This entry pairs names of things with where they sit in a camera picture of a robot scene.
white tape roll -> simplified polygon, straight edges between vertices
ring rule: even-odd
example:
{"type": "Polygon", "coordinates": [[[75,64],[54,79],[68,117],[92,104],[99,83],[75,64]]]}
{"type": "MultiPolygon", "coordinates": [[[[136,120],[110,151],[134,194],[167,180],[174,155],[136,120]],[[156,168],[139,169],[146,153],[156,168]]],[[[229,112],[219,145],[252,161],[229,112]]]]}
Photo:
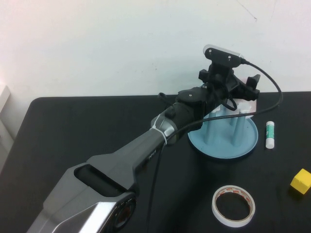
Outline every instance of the white tape roll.
{"type": "Polygon", "coordinates": [[[223,186],[217,189],[217,191],[214,193],[214,196],[212,199],[212,211],[215,217],[222,224],[229,226],[229,227],[242,227],[242,226],[245,226],[247,223],[249,223],[252,217],[254,216],[255,203],[254,203],[252,196],[248,192],[246,192],[244,189],[234,186],[234,185],[226,185],[226,186],[223,186]],[[249,208],[250,208],[249,215],[246,218],[241,219],[241,220],[231,220],[223,216],[217,208],[216,199],[224,193],[236,193],[236,194],[241,195],[247,201],[247,204],[249,205],[249,208]]]}

yellow cube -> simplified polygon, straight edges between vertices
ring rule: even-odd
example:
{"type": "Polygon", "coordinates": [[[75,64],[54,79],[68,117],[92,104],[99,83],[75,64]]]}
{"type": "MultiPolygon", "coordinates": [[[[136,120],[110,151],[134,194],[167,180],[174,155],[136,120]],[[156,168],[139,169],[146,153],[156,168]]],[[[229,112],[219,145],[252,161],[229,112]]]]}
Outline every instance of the yellow cube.
{"type": "Polygon", "coordinates": [[[298,174],[293,178],[291,186],[302,194],[305,194],[311,187],[311,173],[305,169],[301,169],[300,172],[298,172],[298,174]]]}

black tabletop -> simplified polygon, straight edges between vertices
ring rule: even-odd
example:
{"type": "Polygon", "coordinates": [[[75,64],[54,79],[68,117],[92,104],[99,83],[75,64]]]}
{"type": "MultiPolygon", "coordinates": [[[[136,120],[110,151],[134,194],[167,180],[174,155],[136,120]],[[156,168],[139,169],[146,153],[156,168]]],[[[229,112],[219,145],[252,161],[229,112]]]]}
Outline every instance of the black tabletop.
{"type": "MultiPolygon", "coordinates": [[[[258,109],[277,100],[264,93],[258,109]]],[[[311,171],[311,92],[285,93],[277,110],[253,120],[259,140],[239,160],[212,160],[184,136],[164,150],[155,187],[150,232],[310,232],[311,192],[290,189],[301,168],[311,171]],[[265,124],[275,122],[273,150],[265,149],[265,124]],[[256,205],[239,229],[222,225],[211,210],[223,185],[247,190],[256,205]]],[[[24,233],[67,168],[111,153],[150,128],[163,110],[155,96],[40,98],[32,102],[0,174],[0,232],[24,233]]],[[[121,231],[144,232],[156,159],[138,176],[137,209],[121,231]]]]}

light blue plastic base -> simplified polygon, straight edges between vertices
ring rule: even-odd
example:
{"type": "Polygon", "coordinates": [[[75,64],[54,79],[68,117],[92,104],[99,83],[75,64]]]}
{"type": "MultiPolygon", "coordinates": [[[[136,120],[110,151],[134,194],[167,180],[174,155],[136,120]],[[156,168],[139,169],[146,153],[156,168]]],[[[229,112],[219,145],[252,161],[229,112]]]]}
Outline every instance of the light blue plastic base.
{"type": "Polygon", "coordinates": [[[219,159],[233,159],[246,155],[255,147],[258,130],[252,119],[239,117],[204,122],[201,129],[189,132],[188,136],[202,153],[219,159]]]}

glue stick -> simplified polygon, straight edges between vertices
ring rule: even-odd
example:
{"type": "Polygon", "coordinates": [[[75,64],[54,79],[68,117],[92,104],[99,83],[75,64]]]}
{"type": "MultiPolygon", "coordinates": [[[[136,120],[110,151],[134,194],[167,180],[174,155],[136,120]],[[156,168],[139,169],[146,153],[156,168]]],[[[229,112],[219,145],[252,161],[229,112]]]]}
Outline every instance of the glue stick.
{"type": "Polygon", "coordinates": [[[274,148],[274,122],[268,121],[266,124],[266,148],[274,148]]]}

